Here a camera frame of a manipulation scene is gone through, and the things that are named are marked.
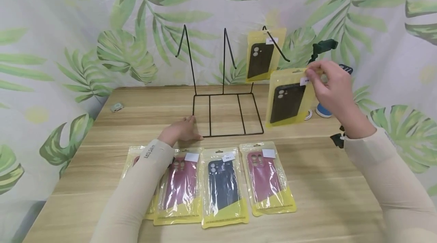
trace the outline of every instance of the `clear plastic bag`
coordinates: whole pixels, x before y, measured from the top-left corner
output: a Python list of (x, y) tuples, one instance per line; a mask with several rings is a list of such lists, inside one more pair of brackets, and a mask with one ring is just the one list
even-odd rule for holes
[(306, 68), (273, 71), (270, 77), (266, 127), (303, 122), (316, 98)]
[(246, 82), (270, 79), (270, 74), (278, 68), (281, 53), (275, 47), (267, 31), (282, 48), (287, 29), (252, 31), (247, 36), (247, 78)]
[(201, 154), (202, 228), (248, 223), (241, 195), (238, 148), (206, 149)]
[(296, 203), (273, 142), (239, 146), (245, 169), (252, 214), (281, 214), (296, 211)]
[[(135, 163), (138, 161), (141, 152), (146, 148), (146, 146), (138, 145), (138, 146), (129, 146), (129, 151), (127, 152), (126, 163), (124, 164), (123, 173), (121, 174), (121, 179), (124, 179), (127, 172), (130, 168), (132, 168)], [(153, 194), (152, 200), (150, 201), (149, 208), (147, 208), (147, 212), (144, 215), (144, 219), (153, 220), (155, 218), (155, 208), (157, 203), (157, 195), (158, 188), (155, 189), (155, 193)]]
[(200, 223), (199, 156), (201, 148), (176, 149), (159, 184), (153, 225)]

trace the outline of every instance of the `red phone case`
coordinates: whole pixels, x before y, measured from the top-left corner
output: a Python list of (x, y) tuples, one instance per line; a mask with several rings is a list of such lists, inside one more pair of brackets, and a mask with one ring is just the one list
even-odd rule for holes
[(261, 202), (281, 190), (274, 159), (263, 157), (262, 151), (247, 155), (248, 171), (252, 180), (253, 198)]
[(196, 163), (177, 157), (169, 167), (164, 209), (193, 202), (196, 193)]

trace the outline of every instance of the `wooden table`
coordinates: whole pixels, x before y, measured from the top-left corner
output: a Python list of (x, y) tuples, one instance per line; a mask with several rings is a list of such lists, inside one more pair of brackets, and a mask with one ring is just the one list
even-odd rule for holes
[[(225, 87), (225, 93), (245, 90), (250, 90), (250, 86)], [(268, 86), (255, 85), (253, 92), (264, 123)], [(221, 93), (221, 87), (198, 87), (198, 93)], [(129, 146), (146, 145), (168, 124), (190, 115), (193, 94), (193, 87), (114, 90), (24, 242), (88, 242), (118, 185)], [(256, 132), (258, 117), (253, 111), (251, 95), (246, 96), (240, 97), (246, 130)], [(195, 109), (198, 128), (207, 134), (207, 97), (203, 97), (206, 101), (198, 98)], [(212, 133), (242, 133), (236, 96), (211, 98)], [(110, 106), (116, 102), (123, 103), (124, 109), (111, 113)], [(152, 222), (144, 220), (139, 241), (382, 242), (382, 214), (373, 194), (344, 151), (336, 148), (329, 138), (339, 132), (339, 126), (334, 118), (322, 119), (314, 114), (301, 124), (265, 128), (262, 135), (211, 137), (193, 144), (220, 148), (272, 140), (278, 148), (298, 211), (258, 218), (250, 215), (246, 225), (207, 230), (200, 224), (154, 227)]]

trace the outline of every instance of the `beige arm sleeve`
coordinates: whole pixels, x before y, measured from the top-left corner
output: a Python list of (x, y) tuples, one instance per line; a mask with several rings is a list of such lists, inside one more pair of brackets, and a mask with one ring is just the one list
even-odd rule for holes
[(121, 180), (100, 217), (91, 243), (137, 243), (156, 185), (173, 160), (174, 149), (152, 140)]
[(391, 240), (436, 243), (435, 206), (386, 131), (378, 128), (364, 139), (345, 137), (344, 148), (379, 202)]

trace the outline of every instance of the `white curtain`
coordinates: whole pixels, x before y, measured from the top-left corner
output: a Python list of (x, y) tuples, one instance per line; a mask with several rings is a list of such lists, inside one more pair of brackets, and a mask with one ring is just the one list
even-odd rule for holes
[(356, 103), (384, 127), (437, 203), (437, 0), (0, 0), (0, 241), (20, 242), (113, 88), (219, 84), (223, 28), (245, 78), (247, 33), (286, 27), (354, 68)]

